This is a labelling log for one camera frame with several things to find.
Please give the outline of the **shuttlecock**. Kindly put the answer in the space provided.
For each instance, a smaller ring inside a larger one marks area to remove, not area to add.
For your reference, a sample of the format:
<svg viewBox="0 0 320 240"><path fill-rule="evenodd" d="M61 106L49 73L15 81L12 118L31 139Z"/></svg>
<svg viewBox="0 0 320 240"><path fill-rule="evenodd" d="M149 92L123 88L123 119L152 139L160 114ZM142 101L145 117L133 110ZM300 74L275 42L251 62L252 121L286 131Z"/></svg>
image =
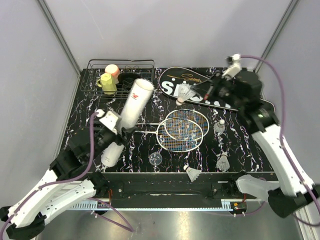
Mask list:
<svg viewBox="0 0 320 240"><path fill-rule="evenodd" d="M175 103L181 106L186 100L194 97L197 93L195 92L193 86L183 83L179 85L178 95Z"/></svg>
<svg viewBox="0 0 320 240"><path fill-rule="evenodd" d="M225 126L225 120L224 119L220 119L219 121L215 122L213 125L213 130L216 133L223 133L226 129Z"/></svg>
<svg viewBox="0 0 320 240"><path fill-rule="evenodd" d="M183 170L187 173L190 181L193 183L202 173L200 170L184 165Z"/></svg>
<svg viewBox="0 0 320 240"><path fill-rule="evenodd" d="M228 153L222 152L217 160L216 168L222 172L226 172L230 168L230 163L228 161Z"/></svg>

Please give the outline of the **clear plastic tube cap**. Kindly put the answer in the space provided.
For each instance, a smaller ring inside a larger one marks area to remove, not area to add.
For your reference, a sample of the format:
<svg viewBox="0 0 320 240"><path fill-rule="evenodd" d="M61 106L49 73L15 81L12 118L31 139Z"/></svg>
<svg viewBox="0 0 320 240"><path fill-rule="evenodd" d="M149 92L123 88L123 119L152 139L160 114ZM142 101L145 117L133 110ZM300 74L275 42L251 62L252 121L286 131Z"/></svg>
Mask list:
<svg viewBox="0 0 320 240"><path fill-rule="evenodd" d="M153 166L158 166L162 163L163 157L160 153L154 152L148 157L149 163Z"/></svg>

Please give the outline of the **white shuttlecock tube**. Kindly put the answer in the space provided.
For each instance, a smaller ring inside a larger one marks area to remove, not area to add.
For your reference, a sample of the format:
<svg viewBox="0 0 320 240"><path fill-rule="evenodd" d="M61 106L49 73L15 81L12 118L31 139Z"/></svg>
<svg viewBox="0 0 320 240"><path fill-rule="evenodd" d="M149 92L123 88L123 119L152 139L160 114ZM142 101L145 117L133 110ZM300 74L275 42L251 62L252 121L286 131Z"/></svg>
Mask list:
<svg viewBox="0 0 320 240"><path fill-rule="evenodd" d="M136 126L136 123L147 102L150 100L154 89L155 86L146 79L138 78L134 81L120 114L121 121L117 128L117 134L120 132L122 127L132 128ZM115 166L124 147L124 145L116 145L115 143L112 143L103 151L101 163L108 168Z"/></svg>

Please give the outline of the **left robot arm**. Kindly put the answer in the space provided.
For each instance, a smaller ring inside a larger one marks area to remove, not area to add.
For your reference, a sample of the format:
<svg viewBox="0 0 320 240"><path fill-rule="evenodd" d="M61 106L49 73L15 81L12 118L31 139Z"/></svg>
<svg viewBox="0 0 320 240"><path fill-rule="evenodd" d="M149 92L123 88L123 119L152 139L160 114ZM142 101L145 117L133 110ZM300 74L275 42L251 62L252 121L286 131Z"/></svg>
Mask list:
<svg viewBox="0 0 320 240"><path fill-rule="evenodd" d="M127 144L133 132L133 128L123 128L119 134L107 127L98 132L92 126L78 129L37 185L15 205L1 207L0 233L11 240L31 240L83 200L111 197L113 191L103 174L90 172L93 160L111 144Z"/></svg>

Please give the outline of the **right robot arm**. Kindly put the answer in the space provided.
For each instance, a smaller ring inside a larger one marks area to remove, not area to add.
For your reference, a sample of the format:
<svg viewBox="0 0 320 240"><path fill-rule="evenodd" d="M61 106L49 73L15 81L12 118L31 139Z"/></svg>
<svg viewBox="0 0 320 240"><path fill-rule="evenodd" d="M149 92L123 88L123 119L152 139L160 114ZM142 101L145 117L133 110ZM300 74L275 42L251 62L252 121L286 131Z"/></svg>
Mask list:
<svg viewBox="0 0 320 240"><path fill-rule="evenodd" d="M228 195L251 195L267 202L281 218L310 203L318 203L320 186L306 174L283 136L274 113L261 102L263 83L252 71L233 76L216 72L208 80L191 86L194 94L205 100L222 100L237 110L241 124L267 157L278 182L269 182L240 172L229 179Z"/></svg>

